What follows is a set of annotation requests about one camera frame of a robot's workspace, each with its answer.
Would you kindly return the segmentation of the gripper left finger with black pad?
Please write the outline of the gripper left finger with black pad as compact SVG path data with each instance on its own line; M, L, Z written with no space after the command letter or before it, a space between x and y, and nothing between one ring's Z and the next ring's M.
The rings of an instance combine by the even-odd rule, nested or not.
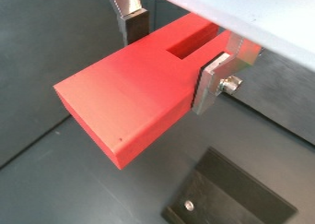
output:
M149 34L149 11L140 0L109 0L117 15L117 26L124 45L138 41Z

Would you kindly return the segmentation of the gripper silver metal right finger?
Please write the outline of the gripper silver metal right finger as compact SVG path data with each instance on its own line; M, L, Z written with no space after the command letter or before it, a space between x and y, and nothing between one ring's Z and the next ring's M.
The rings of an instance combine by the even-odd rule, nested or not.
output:
M237 35L228 35L225 50L200 68L192 100L192 111L200 115L213 105L221 93L232 95L243 81L235 76L255 64L260 46Z

